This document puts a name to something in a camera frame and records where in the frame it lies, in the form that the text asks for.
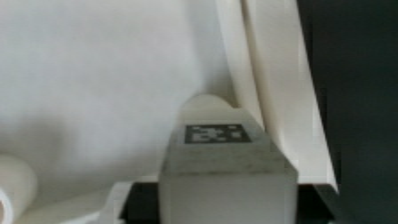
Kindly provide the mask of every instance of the white panel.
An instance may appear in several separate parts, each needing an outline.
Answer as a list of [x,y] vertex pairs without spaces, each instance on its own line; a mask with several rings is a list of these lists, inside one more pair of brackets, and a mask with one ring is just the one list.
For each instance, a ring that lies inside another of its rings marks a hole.
[[247,33],[266,129],[300,183],[336,184],[295,0],[245,0]]

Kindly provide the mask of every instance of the qr-like tag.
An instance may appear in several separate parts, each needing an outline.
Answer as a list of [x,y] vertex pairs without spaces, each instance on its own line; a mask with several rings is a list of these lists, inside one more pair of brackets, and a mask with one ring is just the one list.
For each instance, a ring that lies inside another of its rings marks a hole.
[[250,138],[240,124],[186,125],[185,143],[245,143]]

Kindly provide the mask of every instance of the white cylinder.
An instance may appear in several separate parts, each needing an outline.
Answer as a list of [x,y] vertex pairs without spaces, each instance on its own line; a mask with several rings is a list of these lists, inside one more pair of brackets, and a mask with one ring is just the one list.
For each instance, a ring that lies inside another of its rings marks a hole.
[[37,194],[37,177],[26,163],[0,155],[0,223],[12,224]]

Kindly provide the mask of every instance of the black surface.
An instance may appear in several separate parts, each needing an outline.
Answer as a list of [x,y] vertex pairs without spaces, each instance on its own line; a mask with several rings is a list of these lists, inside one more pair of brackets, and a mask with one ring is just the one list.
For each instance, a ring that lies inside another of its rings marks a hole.
[[133,184],[121,219],[126,224],[158,224],[158,184]]
[[[137,183],[131,187],[121,219],[126,224],[160,224],[158,184]],[[327,224],[334,220],[313,185],[298,186],[297,224]]]
[[297,224],[327,224],[334,220],[313,185],[300,185],[297,198]]
[[398,223],[398,1],[298,0],[341,196],[359,223]]

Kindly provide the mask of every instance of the white wall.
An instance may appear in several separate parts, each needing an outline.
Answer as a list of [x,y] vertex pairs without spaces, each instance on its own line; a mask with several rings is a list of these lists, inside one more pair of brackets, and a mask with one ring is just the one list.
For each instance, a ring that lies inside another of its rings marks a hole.
[[213,0],[2,0],[0,150],[37,205],[156,172],[181,103],[233,103]]

